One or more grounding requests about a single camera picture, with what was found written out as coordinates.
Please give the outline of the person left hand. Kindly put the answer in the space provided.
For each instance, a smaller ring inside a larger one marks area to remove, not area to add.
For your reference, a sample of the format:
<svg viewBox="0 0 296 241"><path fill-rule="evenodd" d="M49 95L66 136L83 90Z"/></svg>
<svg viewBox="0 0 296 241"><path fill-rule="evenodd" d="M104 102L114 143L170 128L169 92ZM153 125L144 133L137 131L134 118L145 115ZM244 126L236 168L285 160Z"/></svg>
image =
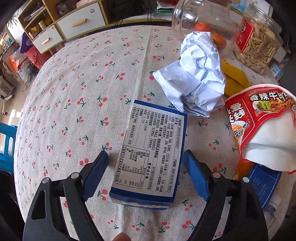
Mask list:
<svg viewBox="0 0 296 241"><path fill-rule="evenodd" d="M112 241L131 241L131 239L127 234L121 232Z"/></svg>

